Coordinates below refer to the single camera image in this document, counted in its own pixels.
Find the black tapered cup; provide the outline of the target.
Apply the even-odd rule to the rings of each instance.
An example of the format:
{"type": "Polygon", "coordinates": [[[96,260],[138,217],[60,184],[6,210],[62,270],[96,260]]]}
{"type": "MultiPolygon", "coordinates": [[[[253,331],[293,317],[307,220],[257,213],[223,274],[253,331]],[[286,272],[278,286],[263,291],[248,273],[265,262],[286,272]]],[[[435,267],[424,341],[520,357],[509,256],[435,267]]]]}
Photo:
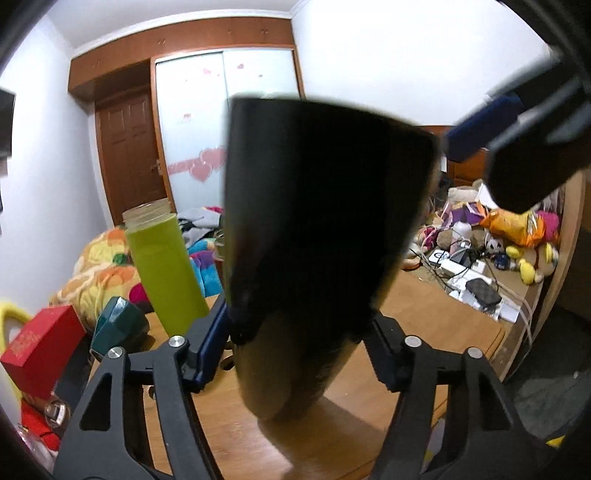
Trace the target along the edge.
{"type": "Polygon", "coordinates": [[[232,100],[223,275],[254,416],[303,415],[349,361],[421,221],[440,154],[433,133],[374,112],[232,100]]]}

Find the dark teal faceted cup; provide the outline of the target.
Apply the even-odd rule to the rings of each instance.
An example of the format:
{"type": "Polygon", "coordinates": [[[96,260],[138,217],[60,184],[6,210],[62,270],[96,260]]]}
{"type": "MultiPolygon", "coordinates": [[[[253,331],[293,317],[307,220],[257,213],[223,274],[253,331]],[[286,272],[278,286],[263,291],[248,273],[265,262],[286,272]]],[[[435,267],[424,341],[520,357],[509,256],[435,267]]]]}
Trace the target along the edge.
{"type": "Polygon", "coordinates": [[[148,332],[148,320],[137,306],[123,297],[111,297],[96,321],[90,352],[98,361],[113,347],[135,352],[148,332]]]}

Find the wooden bed headboard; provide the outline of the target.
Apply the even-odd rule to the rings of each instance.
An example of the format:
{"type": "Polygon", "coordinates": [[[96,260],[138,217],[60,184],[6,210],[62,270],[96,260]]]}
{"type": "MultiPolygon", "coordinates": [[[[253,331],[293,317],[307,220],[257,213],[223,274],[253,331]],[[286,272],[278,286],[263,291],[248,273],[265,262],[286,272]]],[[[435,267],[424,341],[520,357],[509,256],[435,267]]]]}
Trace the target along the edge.
{"type": "Polygon", "coordinates": [[[449,178],[453,186],[471,186],[474,181],[484,178],[487,153],[485,149],[480,149],[462,163],[449,161],[443,154],[442,138],[448,130],[452,129],[452,126],[421,125],[421,128],[440,138],[439,154],[435,167],[433,168],[433,179],[430,184],[432,192],[438,189],[439,183],[443,178],[449,178]]]}

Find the orange snack bag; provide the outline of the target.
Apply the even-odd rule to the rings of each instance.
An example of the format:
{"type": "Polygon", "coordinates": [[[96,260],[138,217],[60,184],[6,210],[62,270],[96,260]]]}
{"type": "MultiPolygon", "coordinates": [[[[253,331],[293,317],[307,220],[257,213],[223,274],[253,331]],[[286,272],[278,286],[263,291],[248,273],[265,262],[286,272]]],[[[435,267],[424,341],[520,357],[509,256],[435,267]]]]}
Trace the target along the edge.
{"type": "Polygon", "coordinates": [[[532,211],[516,214],[504,209],[493,209],[480,225],[493,235],[526,248],[536,247],[546,232],[544,220],[532,211]]]}

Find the red gift box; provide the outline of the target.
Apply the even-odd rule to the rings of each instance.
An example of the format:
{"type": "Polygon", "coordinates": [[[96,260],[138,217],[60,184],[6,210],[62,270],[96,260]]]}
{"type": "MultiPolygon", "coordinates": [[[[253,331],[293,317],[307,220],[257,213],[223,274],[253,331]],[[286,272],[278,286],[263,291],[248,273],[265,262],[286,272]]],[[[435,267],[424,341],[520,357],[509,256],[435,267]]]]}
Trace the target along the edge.
{"type": "Polygon", "coordinates": [[[44,308],[9,343],[1,364],[22,393],[48,400],[85,333],[71,305],[44,308]]]}

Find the black white soccer ball toy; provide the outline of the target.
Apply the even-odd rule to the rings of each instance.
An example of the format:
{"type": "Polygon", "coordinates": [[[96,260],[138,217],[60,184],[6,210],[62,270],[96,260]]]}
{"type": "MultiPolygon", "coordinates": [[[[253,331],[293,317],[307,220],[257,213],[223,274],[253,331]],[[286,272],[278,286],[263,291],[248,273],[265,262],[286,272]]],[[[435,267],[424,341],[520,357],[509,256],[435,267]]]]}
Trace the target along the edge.
{"type": "Polygon", "coordinates": [[[505,251],[504,242],[501,239],[490,237],[485,242],[485,249],[489,255],[496,255],[505,251]]]}

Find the yellow plush toy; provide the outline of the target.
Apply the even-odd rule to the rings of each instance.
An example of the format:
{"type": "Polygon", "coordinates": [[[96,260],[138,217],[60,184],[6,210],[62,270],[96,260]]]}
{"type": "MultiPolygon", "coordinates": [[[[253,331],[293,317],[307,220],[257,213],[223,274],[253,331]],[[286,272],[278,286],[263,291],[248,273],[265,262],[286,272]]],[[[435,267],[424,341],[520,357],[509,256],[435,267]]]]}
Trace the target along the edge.
{"type": "Polygon", "coordinates": [[[539,284],[551,276],[558,265],[559,252],[549,243],[540,243],[536,248],[525,248],[516,245],[507,246],[509,269],[517,271],[525,285],[539,284]]]}

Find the dark patterned wallet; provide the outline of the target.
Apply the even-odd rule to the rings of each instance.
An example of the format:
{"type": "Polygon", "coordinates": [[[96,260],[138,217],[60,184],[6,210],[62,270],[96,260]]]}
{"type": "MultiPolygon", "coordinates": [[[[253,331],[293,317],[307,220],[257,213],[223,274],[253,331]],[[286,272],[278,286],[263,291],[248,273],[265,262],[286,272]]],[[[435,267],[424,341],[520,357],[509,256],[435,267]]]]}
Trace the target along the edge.
{"type": "Polygon", "coordinates": [[[501,301],[499,293],[482,278],[474,278],[466,282],[466,289],[483,307],[495,307],[501,301]]]}

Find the white power strip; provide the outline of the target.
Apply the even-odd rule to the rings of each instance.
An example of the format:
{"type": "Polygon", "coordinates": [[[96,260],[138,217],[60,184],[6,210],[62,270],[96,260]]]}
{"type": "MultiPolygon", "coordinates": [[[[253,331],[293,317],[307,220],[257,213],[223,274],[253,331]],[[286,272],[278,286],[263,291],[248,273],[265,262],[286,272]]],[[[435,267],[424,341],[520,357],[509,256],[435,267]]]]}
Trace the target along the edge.
{"type": "Polygon", "coordinates": [[[470,280],[473,278],[484,278],[484,275],[472,268],[468,268],[462,264],[454,262],[450,259],[445,259],[439,269],[447,278],[453,279],[466,279],[470,280]]]}

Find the orange yellow floral blanket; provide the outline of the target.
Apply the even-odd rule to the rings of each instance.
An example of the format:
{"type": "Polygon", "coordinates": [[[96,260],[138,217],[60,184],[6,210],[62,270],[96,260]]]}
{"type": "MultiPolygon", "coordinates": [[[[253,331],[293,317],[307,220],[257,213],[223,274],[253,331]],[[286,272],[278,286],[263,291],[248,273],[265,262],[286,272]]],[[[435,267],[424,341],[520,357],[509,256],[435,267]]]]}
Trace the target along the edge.
{"type": "Polygon", "coordinates": [[[88,331],[95,329],[101,312],[112,297],[130,298],[140,277],[130,257],[121,227],[91,240],[82,250],[72,277],[50,297],[50,306],[70,305],[88,331]]]}

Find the blue plush blanket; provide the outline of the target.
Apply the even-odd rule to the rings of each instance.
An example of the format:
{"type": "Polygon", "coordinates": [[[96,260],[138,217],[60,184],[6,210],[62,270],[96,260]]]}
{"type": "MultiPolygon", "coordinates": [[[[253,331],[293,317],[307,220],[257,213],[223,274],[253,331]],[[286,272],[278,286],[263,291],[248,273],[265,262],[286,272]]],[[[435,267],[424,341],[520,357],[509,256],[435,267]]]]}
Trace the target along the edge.
{"type": "Polygon", "coordinates": [[[221,293],[222,285],[214,262],[213,241],[197,240],[188,247],[187,252],[202,295],[209,297],[221,293]]]}

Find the green plastic bottle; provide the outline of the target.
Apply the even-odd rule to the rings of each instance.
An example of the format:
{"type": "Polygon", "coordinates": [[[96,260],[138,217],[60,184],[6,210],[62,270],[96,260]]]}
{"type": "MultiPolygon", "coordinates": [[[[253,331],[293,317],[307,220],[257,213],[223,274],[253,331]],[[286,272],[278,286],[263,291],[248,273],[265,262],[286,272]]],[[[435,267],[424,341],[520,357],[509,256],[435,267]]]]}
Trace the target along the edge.
{"type": "Polygon", "coordinates": [[[209,308],[166,198],[122,214],[132,261],[168,336],[184,335],[209,308]]]}

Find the brown wooden door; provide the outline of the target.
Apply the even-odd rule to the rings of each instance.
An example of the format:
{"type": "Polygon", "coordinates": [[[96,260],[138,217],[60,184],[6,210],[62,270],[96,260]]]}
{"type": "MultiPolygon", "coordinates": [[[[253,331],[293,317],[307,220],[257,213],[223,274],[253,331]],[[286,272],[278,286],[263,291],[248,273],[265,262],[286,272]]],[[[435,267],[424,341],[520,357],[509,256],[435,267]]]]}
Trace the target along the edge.
{"type": "Polygon", "coordinates": [[[166,197],[150,93],[130,90],[99,104],[95,124],[107,204],[120,225],[125,211],[166,197]]]}

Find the white sliding wardrobe doors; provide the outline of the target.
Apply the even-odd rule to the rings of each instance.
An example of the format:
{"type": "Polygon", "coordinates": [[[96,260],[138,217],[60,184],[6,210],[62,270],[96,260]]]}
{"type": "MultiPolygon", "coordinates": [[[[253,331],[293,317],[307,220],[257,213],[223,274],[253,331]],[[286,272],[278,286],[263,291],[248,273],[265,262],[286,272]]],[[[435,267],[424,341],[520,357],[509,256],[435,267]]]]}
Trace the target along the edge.
{"type": "Polygon", "coordinates": [[[155,62],[157,115],[178,212],[223,205],[226,128],[232,97],[300,95],[294,52],[232,48],[155,62]]]}

